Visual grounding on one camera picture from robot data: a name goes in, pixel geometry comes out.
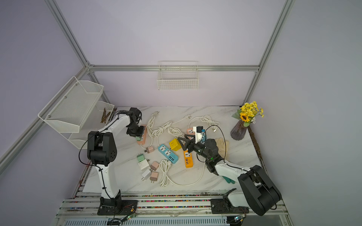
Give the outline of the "orange power strip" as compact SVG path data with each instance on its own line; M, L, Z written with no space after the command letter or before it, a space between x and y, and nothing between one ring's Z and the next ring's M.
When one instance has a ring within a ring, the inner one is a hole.
M188 152L188 150L184 151L184 162L186 168L192 168L193 167L193 158L192 154Z

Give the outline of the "pink charger plug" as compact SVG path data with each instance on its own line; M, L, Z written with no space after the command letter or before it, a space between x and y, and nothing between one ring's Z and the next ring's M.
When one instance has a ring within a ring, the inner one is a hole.
M155 183L158 180L158 177L159 177L159 173L156 171L153 171L150 175L150 181L152 183Z
M144 151L145 153L152 153L154 152L154 148L152 146L149 146L146 148L146 150Z
M153 170L153 171L157 171L158 168L159 168L159 163L154 161L151 165L150 165L150 168Z

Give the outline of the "yellow cube socket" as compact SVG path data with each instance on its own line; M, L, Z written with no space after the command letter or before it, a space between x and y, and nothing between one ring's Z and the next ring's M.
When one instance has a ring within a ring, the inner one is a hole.
M177 138L174 138L173 140L171 140L169 142L169 146L172 151L178 151L178 150L182 149L182 146Z

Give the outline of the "white charger plug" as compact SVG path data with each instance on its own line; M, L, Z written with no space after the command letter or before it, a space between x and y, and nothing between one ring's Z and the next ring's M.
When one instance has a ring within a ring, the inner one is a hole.
M151 174L152 174L152 170L151 169L146 169L141 175L142 176L142 181L149 179Z
M139 166L141 171L145 171L146 169L150 169L150 165L149 165L149 162L147 161L147 159L144 159L144 160L138 162L138 166Z

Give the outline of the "blue power strip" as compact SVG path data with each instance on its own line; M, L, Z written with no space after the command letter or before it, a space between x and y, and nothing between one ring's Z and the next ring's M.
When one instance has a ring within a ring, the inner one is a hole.
M175 164L178 162L178 160L179 160L178 156L174 152L172 152L167 146L160 145L158 147L158 150L172 164Z

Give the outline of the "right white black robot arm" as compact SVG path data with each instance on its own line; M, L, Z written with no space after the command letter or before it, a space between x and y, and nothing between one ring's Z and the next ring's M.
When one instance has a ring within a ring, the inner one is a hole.
M282 195L267 173L259 165L251 168L233 164L218 153L214 139L196 142L194 135L179 137L184 151L195 152L205 158L205 165L210 173L238 182L241 189L229 190L222 199L211 199L213 214L247 214L252 210L263 216L269 210L275 210Z

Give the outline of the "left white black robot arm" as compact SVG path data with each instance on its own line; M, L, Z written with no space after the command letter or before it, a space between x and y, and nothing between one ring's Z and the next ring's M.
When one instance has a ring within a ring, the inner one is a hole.
M101 197L104 199L114 200L120 194L112 166L112 162L117 157L115 137L126 128L127 135L141 138L144 133L144 126L139 125L141 120L142 112L136 107L115 112L106 126L88 133L83 145L87 146L87 158L90 163L83 162L81 153L78 153L81 164L98 169L102 189Z

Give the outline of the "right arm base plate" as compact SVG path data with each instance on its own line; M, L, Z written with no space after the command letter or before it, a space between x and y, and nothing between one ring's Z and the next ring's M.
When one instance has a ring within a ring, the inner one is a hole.
M226 198L211 199L212 214L248 214L248 207L234 207Z

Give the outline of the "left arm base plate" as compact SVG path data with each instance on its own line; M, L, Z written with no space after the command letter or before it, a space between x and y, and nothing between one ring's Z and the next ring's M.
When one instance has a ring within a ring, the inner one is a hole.
M132 215L136 211L137 204L137 200L110 200L101 198L97 215Z

